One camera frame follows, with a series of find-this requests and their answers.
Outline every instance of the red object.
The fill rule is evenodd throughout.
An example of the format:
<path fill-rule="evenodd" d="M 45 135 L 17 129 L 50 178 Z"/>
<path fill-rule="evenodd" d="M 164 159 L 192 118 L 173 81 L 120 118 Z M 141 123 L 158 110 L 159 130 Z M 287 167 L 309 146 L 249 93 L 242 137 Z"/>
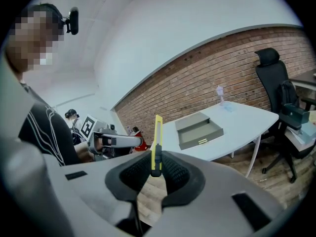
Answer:
<path fill-rule="evenodd" d="M 134 148 L 135 151 L 140 152 L 140 151 L 146 151 L 148 149 L 148 146 L 147 146 L 147 144 L 146 144 L 146 142 L 145 142 L 145 140 L 144 140 L 144 138 L 142 136 L 142 133 L 140 131 L 132 132 L 130 134 L 130 136 L 141 137 L 143 139 L 143 143 L 140 146 Z"/>

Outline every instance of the desk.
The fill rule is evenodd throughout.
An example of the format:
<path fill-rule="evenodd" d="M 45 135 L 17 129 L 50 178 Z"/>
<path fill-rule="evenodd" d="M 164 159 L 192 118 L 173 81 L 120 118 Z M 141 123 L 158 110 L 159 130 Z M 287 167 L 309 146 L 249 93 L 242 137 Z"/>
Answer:
<path fill-rule="evenodd" d="M 181 150 L 174 120 L 163 124 L 162 149 L 211 161 L 228 154 L 232 154 L 233 157 L 234 151 L 251 141 L 255 141 L 256 146 L 246 174 L 246 177 L 248 177 L 257 156 L 261 134 L 278 120 L 278 115 L 248 105 L 227 101 L 226 103 L 231 105 L 232 112 L 225 110 L 220 104 L 200 111 L 224 129 L 223 136 Z"/>
<path fill-rule="evenodd" d="M 300 86 L 303 88 L 316 91 L 316 78 L 314 77 L 315 73 L 316 73 L 316 69 L 313 69 L 305 73 L 302 73 L 298 76 L 290 78 L 290 81 L 295 86 Z"/>

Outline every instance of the open box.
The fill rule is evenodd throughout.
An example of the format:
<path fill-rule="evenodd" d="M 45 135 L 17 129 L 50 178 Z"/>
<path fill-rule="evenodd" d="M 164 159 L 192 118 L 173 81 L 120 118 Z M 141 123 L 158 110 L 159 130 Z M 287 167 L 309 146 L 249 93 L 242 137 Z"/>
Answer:
<path fill-rule="evenodd" d="M 198 146 L 224 135 L 224 130 L 203 113 L 175 122 L 181 150 Z"/>

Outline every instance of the table leg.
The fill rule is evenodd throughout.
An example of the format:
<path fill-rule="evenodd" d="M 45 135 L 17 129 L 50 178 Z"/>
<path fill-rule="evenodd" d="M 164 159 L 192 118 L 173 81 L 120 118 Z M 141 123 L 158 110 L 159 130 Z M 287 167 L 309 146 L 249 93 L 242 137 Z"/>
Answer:
<path fill-rule="evenodd" d="M 253 155 L 252 155 L 252 158 L 251 158 L 251 162 L 250 162 L 250 165 L 248 167 L 248 171 L 247 171 L 247 174 L 246 174 L 246 177 L 249 176 L 250 174 L 250 171 L 252 169 L 252 166 L 255 162 L 255 159 L 257 157 L 257 153 L 258 153 L 258 149 L 259 149 L 259 145 L 260 145 L 260 140 L 261 140 L 261 135 L 256 139 L 256 146 L 255 146 L 255 150 L 253 151 Z"/>

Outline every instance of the yellow box cutter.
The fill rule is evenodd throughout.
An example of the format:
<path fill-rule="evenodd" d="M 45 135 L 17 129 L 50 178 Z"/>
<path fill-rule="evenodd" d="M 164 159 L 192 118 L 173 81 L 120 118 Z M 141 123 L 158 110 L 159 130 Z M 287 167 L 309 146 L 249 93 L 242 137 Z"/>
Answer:
<path fill-rule="evenodd" d="M 156 115 L 155 121 L 155 136 L 152 149 L 152 170 L 151 176 L 161 176 L 162 163 L 161 163 L 161 151 L 162 151 L 162 117 Z"/>

